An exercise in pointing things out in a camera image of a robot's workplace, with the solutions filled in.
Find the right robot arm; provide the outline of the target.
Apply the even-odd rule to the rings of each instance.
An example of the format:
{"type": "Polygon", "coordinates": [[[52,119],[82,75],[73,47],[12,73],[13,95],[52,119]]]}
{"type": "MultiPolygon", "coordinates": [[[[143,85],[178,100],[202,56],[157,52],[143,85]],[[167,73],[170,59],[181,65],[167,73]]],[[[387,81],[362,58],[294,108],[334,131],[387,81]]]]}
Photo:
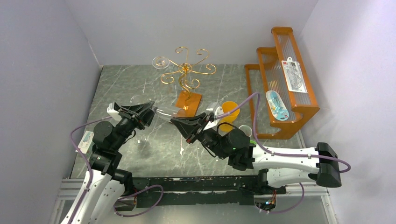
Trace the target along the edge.
{"type": "Polygon", "coordinates": [[[257,180],[257,189],[264,194],[273,188],[300,182],[314,182],[327,188],[341,187],[338,155],[329,144],[319,142],[315,147],[300,148],[297,154],[290,148],[264,147],[252,143],[239,128],[225,135],[206,126],[214,114],[195,117],[173,117],[171,123],[189,144],[199,141],[213,157],[227,159],[232,168],[256,170],[265,175],[257,180]]]}

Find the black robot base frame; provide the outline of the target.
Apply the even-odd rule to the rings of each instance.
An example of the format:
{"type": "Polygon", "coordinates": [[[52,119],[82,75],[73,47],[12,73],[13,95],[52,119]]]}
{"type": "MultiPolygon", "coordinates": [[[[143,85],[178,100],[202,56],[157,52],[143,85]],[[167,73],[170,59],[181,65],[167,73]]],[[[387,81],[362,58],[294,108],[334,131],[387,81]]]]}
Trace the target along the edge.
{"type": "Polygon", "coordinates": [[[228,204],[253,205],[255,196],[286,194],[285,187],[268,185],[266,173],[257,175],[198,176],[198,177],[135,177],[134,189],[138,192],[152,186],[137,196],[115,203],[117,211],[149,208],[152,205],[228,204]]]}

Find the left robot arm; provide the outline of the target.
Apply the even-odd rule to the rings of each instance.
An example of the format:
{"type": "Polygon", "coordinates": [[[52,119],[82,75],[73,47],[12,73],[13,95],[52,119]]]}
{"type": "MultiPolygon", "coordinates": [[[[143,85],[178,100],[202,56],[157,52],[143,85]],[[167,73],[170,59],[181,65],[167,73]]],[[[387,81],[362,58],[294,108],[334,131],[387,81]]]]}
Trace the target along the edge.
{"type": "Polygon", "coordinates": [[[99,224],[119,197],[134,193],[132,173],[118,169],[119,149],[137,129],[151,124],[153,106],[153,101],[132,106],[111,103],[110,117],[118,123],[113,126],[107,117],[94,122],[92,154],[85,159],[87,172],[63,224],[99,224]]]}

